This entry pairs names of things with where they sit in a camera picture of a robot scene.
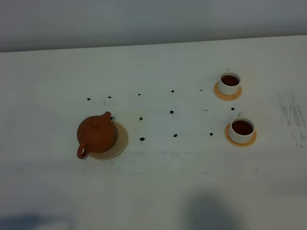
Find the brown clay teapot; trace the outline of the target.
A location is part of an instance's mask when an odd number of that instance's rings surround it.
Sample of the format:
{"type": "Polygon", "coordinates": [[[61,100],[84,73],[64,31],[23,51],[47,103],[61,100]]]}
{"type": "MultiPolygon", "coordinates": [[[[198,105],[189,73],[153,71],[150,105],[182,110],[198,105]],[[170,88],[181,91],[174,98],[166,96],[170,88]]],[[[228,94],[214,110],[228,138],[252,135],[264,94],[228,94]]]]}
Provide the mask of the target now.
{"type": "Polygon", "coordinates": [[[94,115],[83,120],[77,129],[79,147],[77,157],[84,159],[89,153],[103,153],[114,146],[118,132],[111,113],[94,115]]]}

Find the beige round teapot coaster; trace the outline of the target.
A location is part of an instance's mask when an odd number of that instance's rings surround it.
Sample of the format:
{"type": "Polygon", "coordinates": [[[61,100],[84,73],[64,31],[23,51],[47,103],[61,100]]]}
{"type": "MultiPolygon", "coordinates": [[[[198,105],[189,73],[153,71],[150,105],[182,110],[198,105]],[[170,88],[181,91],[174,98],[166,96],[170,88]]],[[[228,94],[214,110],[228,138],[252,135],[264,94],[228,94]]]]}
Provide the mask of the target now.
{"type": "Polygon", "coordinates": [[[120,155],[127,146],[129,137],[126,129],[120,123],[114,122],[117,129],[117,140],[115,144],[105,152],[90,153],[89,156],[96,160],[106,161],[120,155]]]}

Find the near orange cup coaster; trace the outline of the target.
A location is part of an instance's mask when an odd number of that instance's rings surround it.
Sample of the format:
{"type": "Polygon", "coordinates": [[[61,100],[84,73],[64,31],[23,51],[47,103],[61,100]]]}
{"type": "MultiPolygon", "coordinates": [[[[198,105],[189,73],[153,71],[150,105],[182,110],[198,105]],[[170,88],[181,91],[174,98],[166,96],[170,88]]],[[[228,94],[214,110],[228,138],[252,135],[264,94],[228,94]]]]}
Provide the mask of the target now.
{"type": "Polygon", "coordinates": [[[234,145],[234,146],[243,147],[243,148],[244,148],[244,147],[248,147],[248,146],[251,146],[251,145],[256,141],[256,139],[257,139],[257,132],[255,131],[254,134],[253,134],[253,137],[251,138],[251,140],[250,140],[249,142],[243,143],[243,144],[241,144],[241,143],[236,143],[236,142],[234,142],[234,141],[230,138],[230,136],[229,136],[229,134],[228,134],[229,128],[230,128],[230,123],[228,123],[227,126],[225,127],[224,135],[225,135],[225,138],[227,139],[227,141],[228,141],[229,143],[231,143],[232,145],[234,145]]]}

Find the orange cup coaster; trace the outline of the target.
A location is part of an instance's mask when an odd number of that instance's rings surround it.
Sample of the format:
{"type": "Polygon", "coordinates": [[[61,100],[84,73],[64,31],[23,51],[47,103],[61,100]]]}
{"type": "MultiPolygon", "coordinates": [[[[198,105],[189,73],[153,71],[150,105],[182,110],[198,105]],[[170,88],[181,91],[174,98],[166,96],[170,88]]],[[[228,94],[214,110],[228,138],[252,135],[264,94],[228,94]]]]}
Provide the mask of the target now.
{"type": "Polygon", "coordinates": [[[233,94],[233,95],[225,95],[225,94],[222,94],[219,89],[218,89],[218,84],[219,82],[217,82],[214,87],[213,87],[213,92],[215,94],[216,97],[218,97],[219,99],[221,100],[224,100],[224,101],[233,101],[233,100],[236,100],[238,99],[241,94],[242,94],[242,87],[239,87],[239,90],[237,93],[233,94]]]}
{"type": "Polygon", "coordinates": [[[236,143],[236,142],[234,142],[234,141],[230,138],[230,136],[229,136],[229,134],[228,134],[229,128],[230,128],[230,123],[228,123],[227,126],[225,127],[224,135],[225,135],[225,138],[227,139],[227,141],[228,141],[229,143],[231,143],[232,145],[234,145],[234,146],[243,147],[243,148],[244,148],[244,147],[248,147],[248,146],[251,146],[251,145],[256,141],[256,139],[257,139],[257,132],[255,131],[254,134],[253,134],[253,137],[251,138],[251,140],[250,140],[249,142],[243,143],[243,144],[241,144],[241,143],[236,143]]]}

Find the far orange cup coaster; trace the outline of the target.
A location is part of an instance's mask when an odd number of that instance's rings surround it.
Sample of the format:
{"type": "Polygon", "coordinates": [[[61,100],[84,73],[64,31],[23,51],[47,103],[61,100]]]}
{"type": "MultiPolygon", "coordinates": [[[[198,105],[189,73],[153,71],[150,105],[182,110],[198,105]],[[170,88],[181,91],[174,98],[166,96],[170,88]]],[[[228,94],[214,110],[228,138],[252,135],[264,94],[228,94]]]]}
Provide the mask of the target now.
{"type": "Polygon", "coordinates": [[[215,94],[216,97],[218,97],[219,99],[221,100],[224,100],[224,101],[233,101],[233,100],[236,100],[238,99],[241,94],[242,94],[242,87],[239,87],[239,90],[237,93],[233,94],[233,95],[225,95],[225,94],[222,94],[219,89],[218,89],[218,84],[219,82],[217,82],[214,87],[213,87],[213,92],[215,94]]]}

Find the far white teacup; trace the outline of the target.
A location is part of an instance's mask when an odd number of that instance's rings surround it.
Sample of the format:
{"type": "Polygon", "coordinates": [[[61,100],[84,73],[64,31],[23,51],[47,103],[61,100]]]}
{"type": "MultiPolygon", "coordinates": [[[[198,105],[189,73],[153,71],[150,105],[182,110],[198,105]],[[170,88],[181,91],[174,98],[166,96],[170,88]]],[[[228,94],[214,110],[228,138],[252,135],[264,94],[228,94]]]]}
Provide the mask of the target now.
{"type": "Polygon", "coordinates": [[[240,76],[231,69],[227,69],[218,80],[218,90],[224,95],[231,96],[239,92],[240,84],[240,76]]]}

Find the white teacup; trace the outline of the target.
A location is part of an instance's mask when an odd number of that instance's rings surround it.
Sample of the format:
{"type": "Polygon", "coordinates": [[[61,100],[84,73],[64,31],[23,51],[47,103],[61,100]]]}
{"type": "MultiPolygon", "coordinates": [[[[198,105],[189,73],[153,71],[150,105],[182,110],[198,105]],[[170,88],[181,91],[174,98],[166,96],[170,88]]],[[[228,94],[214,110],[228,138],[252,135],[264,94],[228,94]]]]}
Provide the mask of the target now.
{"type": "Polygon", "coordinates": [[[239,112],[238,116],[230,122],[228,134],[236,143],[247,143],[255,132],[254,123],[246,117],[245,113],[239,112]]]}
{"type": "Polygon", "coordinates": [[[240,76],[231,69],[227,69],[218,80],[218,90],[224,95],[231,96],[239,92],[240,84],[240,76]]]}

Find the near white teacup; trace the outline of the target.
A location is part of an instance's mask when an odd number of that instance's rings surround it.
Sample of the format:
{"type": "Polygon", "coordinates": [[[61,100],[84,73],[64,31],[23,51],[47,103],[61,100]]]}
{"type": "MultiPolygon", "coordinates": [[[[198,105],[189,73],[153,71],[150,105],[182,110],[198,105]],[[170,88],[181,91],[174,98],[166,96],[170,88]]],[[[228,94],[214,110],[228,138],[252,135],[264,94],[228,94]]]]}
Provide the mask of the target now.
{"type": "Polygon", "coordinates": [[[228,134],[236,143],[247,143],[255,132],[254,123],[246,117],[245,113],[239,112],[238,116],[230,122],[228,134]]]}

